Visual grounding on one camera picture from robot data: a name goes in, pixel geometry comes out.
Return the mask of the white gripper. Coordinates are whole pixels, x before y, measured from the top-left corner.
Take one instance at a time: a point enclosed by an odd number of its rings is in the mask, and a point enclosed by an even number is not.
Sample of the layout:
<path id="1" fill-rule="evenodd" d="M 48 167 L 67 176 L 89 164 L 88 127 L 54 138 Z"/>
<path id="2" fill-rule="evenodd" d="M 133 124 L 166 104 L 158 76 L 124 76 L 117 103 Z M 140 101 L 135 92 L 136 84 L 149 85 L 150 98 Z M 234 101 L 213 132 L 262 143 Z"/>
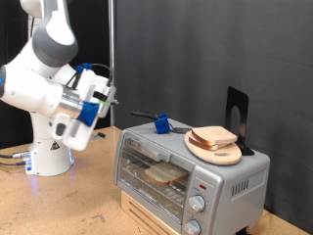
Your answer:
<path id="1" fill-rule="evenodd" d="M 118 106 L 114 99 L 116 88 L 103 76 L 92 70 L 84 70 L 77 85 L 79 98 L 83 101 L 83 109 L 78 118 L 68 124 L 62 142 L 74 150 L 82 151 L 90 140 L 105 139 L 106 134 L 92 132 L 99 118 L 104 118 L 110 105 Z"/>

